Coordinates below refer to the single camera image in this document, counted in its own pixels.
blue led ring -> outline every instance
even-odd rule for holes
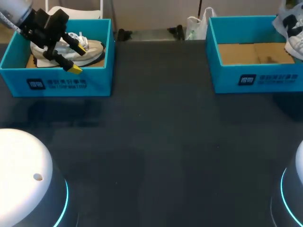
[[[290,216],[293,217],[293,219],[296,221],[296,223],[300,226],[300,227],[303,227],[303,225],[298,221],[298,219],[293,215],[293,213],[290,211],[288,205],[286,204],[286,201],[284,199],[284,195],[283,195],[283,189],[282,189],[282,182],[283,182],[283,177],[284,177],[284,174],[285,174],[285,171],[286,169],[284,170],[283,174],[282,174],[282,178],[281,178],[281,185],[280,185],[280,188],[281,188],[281,195],[282,195],[282,199],[283,199],[283,202],[284,202],[284,205],[288,211],[288,213],[290,214]]]
[[[53,226],[53,227],[57,227],[60,223],[60,221],[62,220],[63,216],[64,216],[64,213],[66,211],[66,208],[67,208],[67,202],[68,202],[68,187],[67,187],[67,182],[65,181],[65,184],[66,184],[66,201],[65,201],[65,206],[64,206],[64,209],[62,211],[62,214],[60,215],[59,219],[57,220],[56,224]]]

open box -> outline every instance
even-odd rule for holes
[[[275,18],[210,18],[206,54],[216,93],[303,91],[303,63],[285,52]]]
[[[101,41],[106,47],[104,61],[83,67],[79,75],[59,67],[26,68],[30,42],[15,33],[0,64],[0,73],[14,97],[110,95],[115,60],[111,20],[69,20],[66,32],[82,32],[90,40]]]

beige sneaker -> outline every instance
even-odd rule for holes
[[[79,67],[95,64],[104,58],[104,45],[100,41],[88,40],[86,37],[82,36],[82,33],[80,33],[80,35],[69,33],[69,35],[72,38],[79,40],[80,44],[85,49],[86,54],[83,56],[79,55],[77,52],[69,48],[69,45],[63,39],[61,39],[56,44],[55,49],[58,51],[58,54],[61,54],[64,58],[73,61],[74,64]],[[33,42],[31,42],[30,48],[34,56],[34,64],[37,66],[37,68],[59,66],[55,60],[47,60],[43,56],[44,50],[39,48]]]

wall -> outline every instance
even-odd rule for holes
[[[50,9],[60,0],[49,0]],[[61,0],[71,9],[96,10],[99,0]],[[117,28],[127,30],[158,29],[186,25],[186,18],[197,16],[199,0],[104,0],[104,18],[112,18],[114,6]],[[204,9],[211,6],[219,16],[273,15],[280,0],[203,0]],[[34,0],[34,8],[45,8],[42,0]]]

small hole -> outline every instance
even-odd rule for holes
[[[34,174],[34,179],[36,181],[42,181],[43,180],[43,177],[40,175],[40,174]]]

